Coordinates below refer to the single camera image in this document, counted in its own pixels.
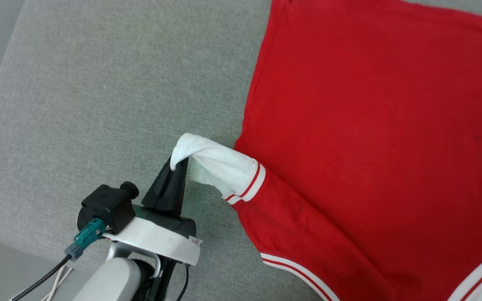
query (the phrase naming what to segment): sticker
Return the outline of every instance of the sticker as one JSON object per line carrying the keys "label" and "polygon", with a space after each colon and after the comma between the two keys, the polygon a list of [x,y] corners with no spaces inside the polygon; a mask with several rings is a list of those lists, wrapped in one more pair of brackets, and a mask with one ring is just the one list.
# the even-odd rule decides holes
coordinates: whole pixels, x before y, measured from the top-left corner
{"label": "sticker", "polygon": [[202,240],[199,240],[197,237],[195,236],[190,236],[189,235],[189,240],[193,243],[193,244],[196,244],[197,246],[200,246],[200,244],[202,243]]}

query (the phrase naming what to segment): cloth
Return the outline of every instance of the cloth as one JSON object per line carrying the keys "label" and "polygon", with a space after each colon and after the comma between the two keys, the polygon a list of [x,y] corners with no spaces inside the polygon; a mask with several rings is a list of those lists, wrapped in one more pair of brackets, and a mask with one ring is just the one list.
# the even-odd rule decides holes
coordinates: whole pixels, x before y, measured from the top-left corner
{"label": "cloth", "polygon": [[[265,264],[295,274],[325,301],[403,300],[391,295],[389,279],[333,221],[258,161],[186,133],[172,152],[172,170],[189,156],[195,159],[191,179],[222,193]],[[440,265],[438,271],[452,277],[455,271],[447,270],[449,266]],[[417,272],[421,278],[422,271]],[[421,289],[437,285],[431,281],[440,279],[425,281]],[[482,301],[482,263],[459,287],[448,289],[454,289],[450,301]]]}
{"label": "cloth", "polygon": [[482,17],[274,0],[235,150],[376,268],[369,299],[466,299],[482,279]]}

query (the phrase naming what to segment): teal connector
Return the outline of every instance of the teal connector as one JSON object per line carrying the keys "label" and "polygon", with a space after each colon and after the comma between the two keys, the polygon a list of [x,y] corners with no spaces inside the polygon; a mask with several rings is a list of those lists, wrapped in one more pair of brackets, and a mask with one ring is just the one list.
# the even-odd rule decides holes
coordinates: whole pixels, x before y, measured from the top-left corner
{"label": "teal connector", "polygon": [[74,244],[86,249],[92,242],[99,240],[105,233],[105,224],[101,219],[93,219],[74,237]]}

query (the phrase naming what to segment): gray fabric surface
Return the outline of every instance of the gray fabric surface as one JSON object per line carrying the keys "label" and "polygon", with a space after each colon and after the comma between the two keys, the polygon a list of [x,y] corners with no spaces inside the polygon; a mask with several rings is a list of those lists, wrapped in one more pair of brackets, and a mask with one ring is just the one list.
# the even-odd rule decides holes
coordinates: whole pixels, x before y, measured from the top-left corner
{"label": "gray fabric surface", "polygon": [[[59,260],[98,185],[133,181],[142,197],[184,132],[233,145],[268,13],[269,0],[26,0],[0,69],[0,241]],[[188,182],[183,214],[204,241],[184,300],[319,299],[262,264],[212,187]],[[183,281],[177,269],[171,297]]]}

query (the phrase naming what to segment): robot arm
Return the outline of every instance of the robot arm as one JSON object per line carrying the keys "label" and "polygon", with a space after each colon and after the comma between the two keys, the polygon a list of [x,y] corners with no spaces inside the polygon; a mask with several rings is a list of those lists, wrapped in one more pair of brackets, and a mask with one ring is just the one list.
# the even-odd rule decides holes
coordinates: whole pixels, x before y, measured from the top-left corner
{"label": "robot arm", "polygon": [[[101,219],[107,229],[103,238],[111,240],[111,247],[107,261],[74,301],[164,301],[176,264],[185,265],[189,274],[189,266],[198,262],[201,241],[195,222],[181,217],[187,163],[186,159],[171,171],[169,159],[143,206],[131,204],[139,192],[129,182],[120,189],[102,185],[82,202],[78,229]],[[145,261],[128,259],[131,253],[155,259],[157,270]]]}

